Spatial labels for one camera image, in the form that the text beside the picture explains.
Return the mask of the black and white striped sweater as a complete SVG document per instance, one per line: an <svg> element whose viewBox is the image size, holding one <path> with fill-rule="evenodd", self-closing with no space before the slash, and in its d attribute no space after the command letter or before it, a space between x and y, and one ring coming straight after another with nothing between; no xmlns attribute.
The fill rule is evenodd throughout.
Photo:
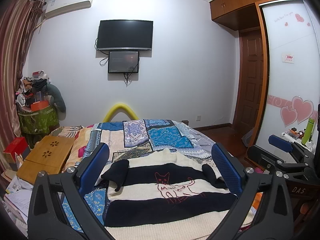
<svg viewBox="0 0 320 240"><path fill-rule="evenodd" d="M206 239L236 201L217 169L169 149L108 164L98 184L115 239Z"/></svg>

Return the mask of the green bottle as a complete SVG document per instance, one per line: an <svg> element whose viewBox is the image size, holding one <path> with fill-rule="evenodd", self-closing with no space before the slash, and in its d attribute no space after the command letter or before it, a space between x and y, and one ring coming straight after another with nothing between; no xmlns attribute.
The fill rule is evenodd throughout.
<svg viewBox="0 0 320 240"><path fill-rule="evenodd" d="M313 118L308 119L304 135L302 137L302 145L305 145L312 140L313 129L315 126L315 120Z"/></svg>

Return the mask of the white paper stack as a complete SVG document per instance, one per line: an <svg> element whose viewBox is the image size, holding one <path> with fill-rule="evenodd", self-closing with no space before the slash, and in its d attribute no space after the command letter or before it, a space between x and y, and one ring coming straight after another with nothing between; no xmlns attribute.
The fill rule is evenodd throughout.
<svg viewBox="0 0 320 240"><path fill-rule="evenodd" d="M3 197L5 210L25 237L28 237L28 212L32 190L32 184L14 176Z"/></svg>

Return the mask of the wooden lap desk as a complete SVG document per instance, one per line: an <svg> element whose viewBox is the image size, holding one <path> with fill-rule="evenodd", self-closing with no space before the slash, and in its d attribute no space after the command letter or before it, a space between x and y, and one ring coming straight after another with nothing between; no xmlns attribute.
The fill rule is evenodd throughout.
<svg viewBox="0 0 320 240"><path fill-rule="evenodd" d="M38 172L58 174L64 167L75 138L45 136L25 158L16 176L31 184L35 183Z"/></svg>

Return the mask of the red box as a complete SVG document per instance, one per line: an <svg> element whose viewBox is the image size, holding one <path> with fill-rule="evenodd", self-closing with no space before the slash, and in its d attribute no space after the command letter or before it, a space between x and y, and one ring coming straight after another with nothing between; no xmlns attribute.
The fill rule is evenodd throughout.
<svg viewBox="0 0 320 240"><path fill-rule="evenodd" d="M21 155L23 159L30 153L30 147L25 137L16 137L3 151L6 161L10 164L16 163L16 155Z"/></svg>

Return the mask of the brown wooden door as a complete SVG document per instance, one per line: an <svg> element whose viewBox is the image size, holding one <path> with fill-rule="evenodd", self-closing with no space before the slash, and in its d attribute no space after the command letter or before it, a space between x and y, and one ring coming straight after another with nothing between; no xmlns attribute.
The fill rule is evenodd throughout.
<svg viewBox="0 0 320 240"><path fill-rule="evenodd" d="M258 116L263 63L261 30L240 33L239 91L233 125L242 135L254 128Z"/></svg>

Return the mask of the green fabric storage bin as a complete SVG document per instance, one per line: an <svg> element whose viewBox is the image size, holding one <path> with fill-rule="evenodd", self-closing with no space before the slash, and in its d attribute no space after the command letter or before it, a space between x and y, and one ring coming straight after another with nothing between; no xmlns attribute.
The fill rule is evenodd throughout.
<svg viewBox="0 0 320 240"><path fill-rule="evenodd" d="M34 112L18 112L18 118L21 131L26 134L49 134L60 126L57 110L53 106Z"/></svg>

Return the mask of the white sliding wardrobe door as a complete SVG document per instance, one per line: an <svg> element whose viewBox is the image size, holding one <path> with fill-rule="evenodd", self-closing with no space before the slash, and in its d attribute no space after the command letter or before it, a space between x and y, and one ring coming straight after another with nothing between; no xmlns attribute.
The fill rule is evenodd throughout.
<svg viewBox="0 0 320 240"><path fill-rule="evenodd" d="M269 144L271 135L289 139L292 128L304 131L317 120L319 43L315 20L303 0L261 6L268 40L267 103L256 145L285 162L292 157Z"/></svg>

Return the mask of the orange box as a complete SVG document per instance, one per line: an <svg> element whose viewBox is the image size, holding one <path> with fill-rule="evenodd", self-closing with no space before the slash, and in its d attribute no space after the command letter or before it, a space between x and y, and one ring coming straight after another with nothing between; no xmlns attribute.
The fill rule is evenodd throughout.
<svg viewBox="0 0 320 240"><path fill-rule="evenodd" d="M47 100L37 101L31 104L30 109L32 112L42 110L49 106L49 102Z"/></svg>

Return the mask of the yellow foam tube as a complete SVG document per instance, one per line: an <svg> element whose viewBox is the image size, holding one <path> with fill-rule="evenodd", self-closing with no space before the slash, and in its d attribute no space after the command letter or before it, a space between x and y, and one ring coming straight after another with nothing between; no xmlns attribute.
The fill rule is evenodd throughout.
<svg viewBox="0 0 320 240"><path fill-rule="evenodd" d="M139 119L137 114L127 104L116 103L106 113L105 117L103 118L103 122L111 121L120 112L126 114L127 117L130 118L131 120L138 120Z"/></svg>

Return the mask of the wooden overhead cabinet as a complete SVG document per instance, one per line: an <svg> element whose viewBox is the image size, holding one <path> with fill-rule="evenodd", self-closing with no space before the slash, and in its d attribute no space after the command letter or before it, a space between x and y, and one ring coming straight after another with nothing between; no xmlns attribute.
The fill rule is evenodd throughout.
<svg viewBox="0 0 320 240"><path fill-rule="evenodd" d="M256 5L261 1L264 0L213 0L210 2L212 21L234 31L259 27Z"/></svg>

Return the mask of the striped red curtain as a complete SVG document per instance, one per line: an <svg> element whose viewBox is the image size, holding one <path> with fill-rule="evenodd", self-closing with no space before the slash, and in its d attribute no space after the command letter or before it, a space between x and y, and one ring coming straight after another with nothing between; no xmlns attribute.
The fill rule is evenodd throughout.
<svg viewBox="0 0 320 240"><path fill-rule="evenodd" d="M13 0L1 16L1 172L9 166L3 151L21 136L15 93L44 3Z"/></svg>

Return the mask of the white air conditioner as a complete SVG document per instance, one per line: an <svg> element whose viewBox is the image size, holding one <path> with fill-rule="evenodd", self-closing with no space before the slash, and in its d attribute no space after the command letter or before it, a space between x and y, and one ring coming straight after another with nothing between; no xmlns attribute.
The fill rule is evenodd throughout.
<svg viewBox="0 0 320 240"><path fill-rule="evenodd" d="M76 10L87 9L93 0L51 0L47 2L45 18L52 18Z"/></svg>

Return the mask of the small framed wall monitor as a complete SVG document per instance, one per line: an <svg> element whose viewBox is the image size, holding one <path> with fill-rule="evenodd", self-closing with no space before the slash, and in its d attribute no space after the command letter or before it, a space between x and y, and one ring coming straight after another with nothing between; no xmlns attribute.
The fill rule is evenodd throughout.
<svg viewBox="0 0 320 240"><path fill-rule="evenodd" d="M109 52L108 73L136 74L139 71L139 52L130 50L114 50Z"/></svg>

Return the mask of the black wall television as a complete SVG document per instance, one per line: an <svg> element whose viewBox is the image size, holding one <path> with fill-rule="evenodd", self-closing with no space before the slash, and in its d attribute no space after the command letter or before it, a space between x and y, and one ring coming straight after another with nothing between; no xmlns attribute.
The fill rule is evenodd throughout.
<svg viewBox="0 0 320 240"><path fill-rule="evenodd" d="M151 50L153 22L145 20L100 21L96 50Z"/></svg>

